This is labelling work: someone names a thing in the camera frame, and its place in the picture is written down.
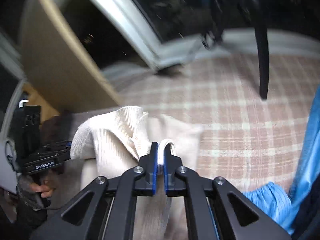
hand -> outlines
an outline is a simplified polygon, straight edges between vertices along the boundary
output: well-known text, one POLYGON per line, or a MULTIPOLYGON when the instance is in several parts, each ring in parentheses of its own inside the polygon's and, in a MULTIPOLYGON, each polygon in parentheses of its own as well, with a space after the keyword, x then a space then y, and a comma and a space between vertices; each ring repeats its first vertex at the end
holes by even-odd
POLYGON ((49 187, 46 182, 48 183, 48 181, 45 180, 43 185, 38 185, 32 182, 29 187, 33 192, 42 192, 41 197, 48 198, 52 196, 55 189, 49 187))
POLYGON ((55 184, 56 184, 55 174, 51 170, 49 170, 48 174, 44 177, 42 185, 38 185, 32 182, 29 184, 29 188, 33 192, 38 192, 38 193, 42 192, 41 193, 42 198, 48 198, 48 197, 51 197, 53 192, 55 191, 56 189, 55 184))

metal screw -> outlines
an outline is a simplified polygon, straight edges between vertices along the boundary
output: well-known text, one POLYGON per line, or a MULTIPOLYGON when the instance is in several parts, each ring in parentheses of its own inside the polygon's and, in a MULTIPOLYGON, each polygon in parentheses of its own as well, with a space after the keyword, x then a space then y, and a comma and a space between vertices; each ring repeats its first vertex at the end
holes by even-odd
POLYGON ((136 166, 136 167, 134 167, 133 171, 135 173, 142 173, 143 172, 143 168, 141 166, 136 166))
POLYGON ((106 178, 105 177, 100 176, 100 177, 96 178, 96 183, 98 183, 98 184, 103 184, 105 182, 106 182, 106 178))
POLYGON ((178 171, 179 171, 180 173, 186 173, 187 167, 185 167, 185 166, 180 166, 180 167, 178 168, 178 171))
POLYGON ((216 183, 218 183, 218 185, 222 185, 226 180, 224 179, 224 177, 217 177, 216 178, 216 183))

black chair leg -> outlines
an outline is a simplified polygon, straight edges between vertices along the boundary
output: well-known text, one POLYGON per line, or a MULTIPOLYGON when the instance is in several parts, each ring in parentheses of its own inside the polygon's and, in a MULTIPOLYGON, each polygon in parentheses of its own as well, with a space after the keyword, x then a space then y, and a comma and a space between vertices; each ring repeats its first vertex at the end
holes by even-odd
POLYGON ((259 72, 260 72, 260 86, 259 93, 260 97, 265 100, 268 96, 269 86, 269 45, 267 36, 267 27, 260 25, 256 26, 255 36, 258 47, 258 58, 259 58, 259 72))

beige cloth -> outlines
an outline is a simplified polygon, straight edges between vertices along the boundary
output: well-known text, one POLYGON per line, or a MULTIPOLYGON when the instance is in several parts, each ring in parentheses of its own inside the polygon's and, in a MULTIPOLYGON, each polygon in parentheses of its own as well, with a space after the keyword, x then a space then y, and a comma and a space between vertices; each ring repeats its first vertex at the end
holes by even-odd
MULTIPOLYGON (((81 188, 96 176, 113 178, 137 165, 141 156, 150 151, 151 141, 175 143, 177 155, 185 166, 196 168, 201 125, 191 125, 161 115, 150 118, 137 106, 95 116, 84 122, 74 136, 71 158, 86 159, 82 171, 81 188)), ((164 193, 164 180, 158 175, 157 194, 138 197, 134 239, 163 239, 169 219, 171 198, 164 193)), ((183 199, 174 199, 170 214, 170 228, 179 224, 183 199)))

wooden cabinet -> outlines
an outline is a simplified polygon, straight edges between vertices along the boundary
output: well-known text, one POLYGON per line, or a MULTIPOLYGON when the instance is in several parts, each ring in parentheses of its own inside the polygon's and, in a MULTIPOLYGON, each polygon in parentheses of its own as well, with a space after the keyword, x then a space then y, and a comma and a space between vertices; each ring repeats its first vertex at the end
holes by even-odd
POLYGON ((54 109, 79 113, 120 105, 119 95, 53 0, 36 0, 25 17, 21 27, 23 70, 54 109))
POLYGON ((29 102, 26 103, 27 106, 41 106, 41 123, 60 115, 29 83, 25 83, 22 90, 28 93, 29 102))

